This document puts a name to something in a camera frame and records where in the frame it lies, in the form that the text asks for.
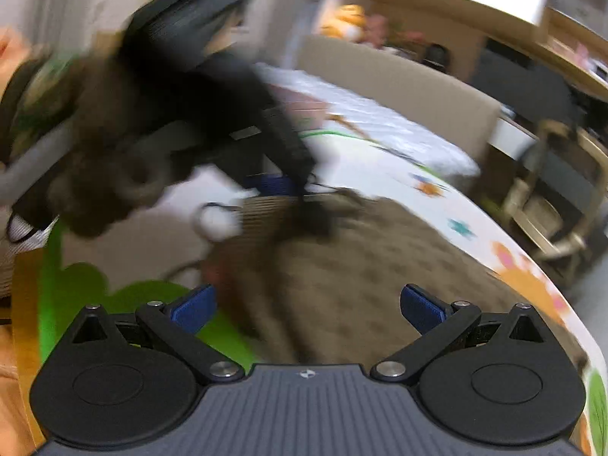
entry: shelf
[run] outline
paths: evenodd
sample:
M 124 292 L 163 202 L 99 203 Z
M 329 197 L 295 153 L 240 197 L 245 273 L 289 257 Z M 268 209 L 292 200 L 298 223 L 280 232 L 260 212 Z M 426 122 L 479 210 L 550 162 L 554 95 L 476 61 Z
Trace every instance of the shelf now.
M 552 8 L 547 8 L 549 25 L 560 28 L 586 47 L 608 56 L 608 41 L 589 27 Z
M 580 68 L 567 58 L 555 53 L 548 45 L 537 43 L 531 50 L 543 62 L 557 69 L 567 80 L 580 86 L 584 91 L 608 100 L 608 85 L 591 72 Z
M 482 31 L 490 36 L 515 42 L 532 42 L 537 27 L 501 10 L 472 0 L 371 0 L 391 6 L 408 6 L 434 13 Z

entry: black object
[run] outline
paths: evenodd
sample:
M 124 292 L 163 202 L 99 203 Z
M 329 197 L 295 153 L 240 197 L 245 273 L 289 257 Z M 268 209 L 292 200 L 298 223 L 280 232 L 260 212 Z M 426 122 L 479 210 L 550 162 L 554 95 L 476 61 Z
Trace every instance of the black object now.
M 371 378 L 359 365 L 245 376 L 173 322 L 172 305 L 86 307 L 32 385 L 48 437 L 37 454 L 581 454 L 567 438 L 584 386 L 532 306 L 481 313 L 414 285 L 401 305 L 435 326 Z
M 133 15 L 117 60 L 142 94 L 159 105 L 159 113 L 141 132 L 100 148 L 106 164 L 92 163 L 122 175 L 116 180 L 108 177 L 114 186 L 106 190 L 117 199 L 116 210 L 106 212 L 109 220 L 85 228 L 90 210 L 83 208 L 91 199 L 81 189 L 86 186 L 86 169 L 69 171 L 68 176 L 49 170 L 13 210 L 38 229 L 63 215 L 74 230 L 84 234 L 87 229 L 87 236 L 96 236 L 113 218 L 154 204 L 163 188 L 186 179 L 196 165 L 214 163 L 242 187 L 255 188 L 265 157 L 290 179 L 293 195 L 308 205 L 303 196 L 316 161 L 283 106 L 247 60 L 231 49 L 208 48 L 246 1 L 153 0 Z M 132 160 L 138 169 L 129 171 L 114 154 Z M 136 177 L 136 171 L 144 175 Z M 58 179 L 62 189 L 51 205 L 46 200 L 48 187 Z M 328 216 L 322 214 L 325 221 L 318 224 L 317 213 L 312 208 L 303 211 L 308 228 L 327 233 Z
M 443 73 L 448 73 L 450 63 L 452 62 L 452 55 L 450 50 L 440 44 L 430 44 L 424 51 L 424 56 L 420 63 L 426 65 L 434 70 L 438 70 Z
M 571 121 L 572 101 L 564 78 L 493 39 L 481 51 L 469 84 L 513 109 L 531 129 L 540 120 Z
M 577 126 L 582 127 L 607 145 L 608 103 L 584 93 L 573 85 L 569 85 L 568 89 L 572 99 L 572 108 L 575 109 L 571 115 L 572 136 L 575 137 Z

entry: blue gripper pad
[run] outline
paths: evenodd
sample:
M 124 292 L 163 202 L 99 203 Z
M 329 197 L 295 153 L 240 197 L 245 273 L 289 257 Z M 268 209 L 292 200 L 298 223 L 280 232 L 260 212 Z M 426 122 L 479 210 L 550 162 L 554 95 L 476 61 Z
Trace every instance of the blue gripper pad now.
M 294 184 L 284 175 L 259 175 L 254 186 L 263 197 L 296 195 Z
M 420 334 L 426 334 L 448 318 L 446 308 L 441 307 L 439 300 L 431 298 L 416 285 L 405 285 L 401 290 L 399 305 L 401 315 L 416 328 Z
M 196 334 L 217 310 L 215 288 L 204 285 L 169 304 L 169 318 L 190 334 Z

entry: wooden chair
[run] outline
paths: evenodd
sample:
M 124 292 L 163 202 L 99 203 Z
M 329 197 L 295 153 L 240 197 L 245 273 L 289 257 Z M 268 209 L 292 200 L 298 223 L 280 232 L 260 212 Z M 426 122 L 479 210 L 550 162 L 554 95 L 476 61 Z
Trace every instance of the wooden chair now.
M 539 176 L 545 165 L 546 155 L 549 150 L 549 138 L 557 135 L 563 139 L 571 139 L 572 131 L 563 123 L 553 120 L 540 122 L 538 128 L 538 142 L 536 156 L 532 160 L 532 166 L 526 177 L 516 178 L 505 199 L 501 223 L 505 229 L 510 229 L 515 223 L 536 247 L 532 258 L 542 267 L 546 264 L 562 258 L 568 258 L 569 262 L 565 270 L 557 270 L 564 281 L 569 285 L 575 277 L 576 269 L 581 262 L 581 253 L 586 248 L 586 237 L 592 228 L 592 223 L 597 217 L 600 206 L 606 197 L 608 189 L 608 152 L 606 148 L 594 139 L 586 130 L 577 129 L 575 142 L 599 168 L 595 177 L 593 191 L 586 210 L 574 227 L 557 241 L 551 241 L 562 226 L 562 219 L 554 207 L 545 199 L 534 194 L 534 189 L 539 181 Z

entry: black circular pad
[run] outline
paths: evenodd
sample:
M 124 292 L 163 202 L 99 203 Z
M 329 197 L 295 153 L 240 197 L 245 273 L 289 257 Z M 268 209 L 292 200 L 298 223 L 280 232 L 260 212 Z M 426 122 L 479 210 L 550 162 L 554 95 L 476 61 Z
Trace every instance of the black circular pad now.
M 174 427 L 196 396 L 192 372 L 170 355 L 91 341 L 53 354 L 30 394 L 49 435 L 79 448 L 115 449 L 153 439 Z
M 488 401 L 520 404 L 535 397 L 542 389 L 538 374 L 521 365 L 492 364 L 481 367 L 470 378 L 475 392 Z
M 420 398 L 444 427 L 500 446 L 546 442 L 567 434 L 585 402 L 569 365 L 544 355 L 543 344 L 489 344 L 449 353 L 420 377 Z

